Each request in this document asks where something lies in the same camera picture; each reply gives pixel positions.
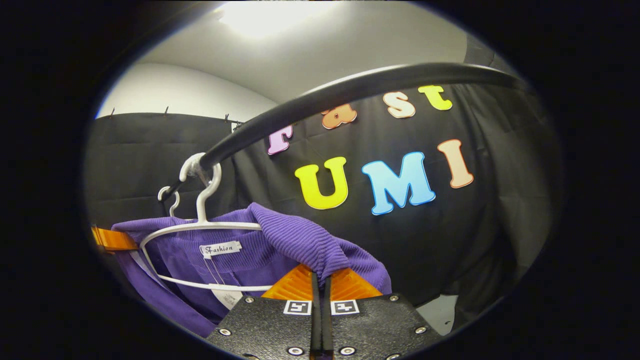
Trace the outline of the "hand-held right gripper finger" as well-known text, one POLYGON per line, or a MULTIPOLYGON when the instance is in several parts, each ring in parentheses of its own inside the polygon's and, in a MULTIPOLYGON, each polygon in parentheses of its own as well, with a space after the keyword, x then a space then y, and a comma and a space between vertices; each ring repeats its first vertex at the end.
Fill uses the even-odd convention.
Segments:
POLYGON ((407 359, 442 339, 402 294, 350 268, 327 279, 324 300, 322 346, 334 360, 407 359))
POLYGON ((206 342, 242 359, 313 360, 322 349, 317 275, 299 264, 262 296, 242 297, 206 342))

